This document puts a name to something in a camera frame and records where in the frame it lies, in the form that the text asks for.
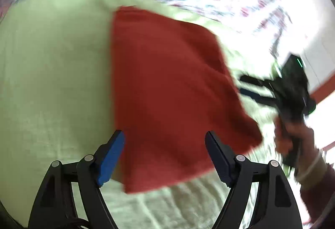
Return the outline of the right hand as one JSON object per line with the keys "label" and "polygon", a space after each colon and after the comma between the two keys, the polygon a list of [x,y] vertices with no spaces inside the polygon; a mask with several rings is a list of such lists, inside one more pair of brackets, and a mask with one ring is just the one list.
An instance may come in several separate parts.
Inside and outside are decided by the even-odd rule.
{"label": "right hand", "polygon": [[285,122],[279,117],[274,120],[275,125],[275,150],[282,156],[287,156],[293,149],[290,137],[298,138],[300,154],[295,162],[295,168],[306,170],[319,156],[319,150],[314,145],[314,131],[307,127],[304,122]]}

